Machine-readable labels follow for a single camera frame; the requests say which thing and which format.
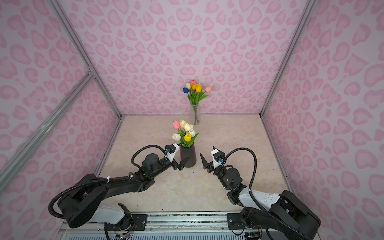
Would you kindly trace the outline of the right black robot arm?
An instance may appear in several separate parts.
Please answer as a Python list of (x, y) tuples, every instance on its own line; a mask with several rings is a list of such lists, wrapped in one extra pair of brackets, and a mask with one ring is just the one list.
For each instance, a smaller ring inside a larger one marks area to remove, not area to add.
[[(228, 158), (239, 151), (251, 154), (254, 167), (248, 186), (243, 184), (240, 172), (234, 167), (227, 167)], [(214, 148), (209, 163), (201, 156), (203, 168), (218, 178), (227, 190), (229, 201), (241, 206), (240, 220), (244, 228), (262, 227), (268, 232), (277, 230), (289, 240), (312, 240), (319, 227), (320, 218), (292, 192), (284, 190), (280, 194), (270, 194), (252, 189), (257, 173), (258, 160), (249, 148), (241, 147), (228, 154)]]

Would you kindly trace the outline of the deep pink tulip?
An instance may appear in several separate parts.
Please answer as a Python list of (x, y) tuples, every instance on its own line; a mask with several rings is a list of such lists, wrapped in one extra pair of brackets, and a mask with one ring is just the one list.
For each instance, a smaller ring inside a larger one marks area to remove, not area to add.
[(178, 121), (173, 121), (173, 128), (177, 131), (175, 134), (180, 134), (183, 138), (186, 135), (184, 129), (181, 128), (180, 123)]

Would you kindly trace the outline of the light pink tulip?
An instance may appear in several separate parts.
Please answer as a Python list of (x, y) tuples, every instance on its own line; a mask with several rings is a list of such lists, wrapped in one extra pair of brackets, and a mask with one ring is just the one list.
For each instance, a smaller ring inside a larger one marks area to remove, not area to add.
[(212, 91), (212, 87), (206, 87), (204, 92), (201, 92), (199, 101), (203, 100), (204, 98), (208, 97), (208, 94)]

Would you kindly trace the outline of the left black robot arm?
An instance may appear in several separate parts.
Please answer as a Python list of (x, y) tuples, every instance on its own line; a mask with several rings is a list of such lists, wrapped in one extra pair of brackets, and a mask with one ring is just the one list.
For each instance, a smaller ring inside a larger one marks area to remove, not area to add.
[(72, 229), (86, 223), (101, 222), (118, 230), (131, 230), (133, 216), (124, 204), (106, 207), (102, 206), (102, 202), (117, 195), (146, 191), (155, 183), (156, 176), (169, 168), (181, 171), (188, 161), (189, 158), (185, 158), (177, 163), (150, 154), (143, 166), (128, 176), (107, 179), (88, 174), (75, 186), (56, 195), (49, 203), (48, 211), (52, 216), (66, 220)]

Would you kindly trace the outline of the black cone vase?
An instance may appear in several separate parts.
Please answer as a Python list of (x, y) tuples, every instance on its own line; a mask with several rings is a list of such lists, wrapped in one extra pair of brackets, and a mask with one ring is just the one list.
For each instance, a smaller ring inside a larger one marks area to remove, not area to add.
[(196, 162), (197, 162), (195, 144), (192, 144), (188, 148), (181, 146), (180, 152), (181, 152), (181, 160), (183, 161), (183, 160), (187, 159), (187, 161), (185, 163), (185, 168), (194, 167)]

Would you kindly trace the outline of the clear glass vase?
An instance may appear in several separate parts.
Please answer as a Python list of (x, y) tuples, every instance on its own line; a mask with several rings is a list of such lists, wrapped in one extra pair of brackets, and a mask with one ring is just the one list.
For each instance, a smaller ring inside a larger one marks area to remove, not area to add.
[(191, 115), (191, 122), (194, 126), (196, 125), (199, 125), (200, 124), (200, 105), (199, 104), (196, 104), (196, 105), (193, 105), (193, 104), (190, 104), (190, 115)]

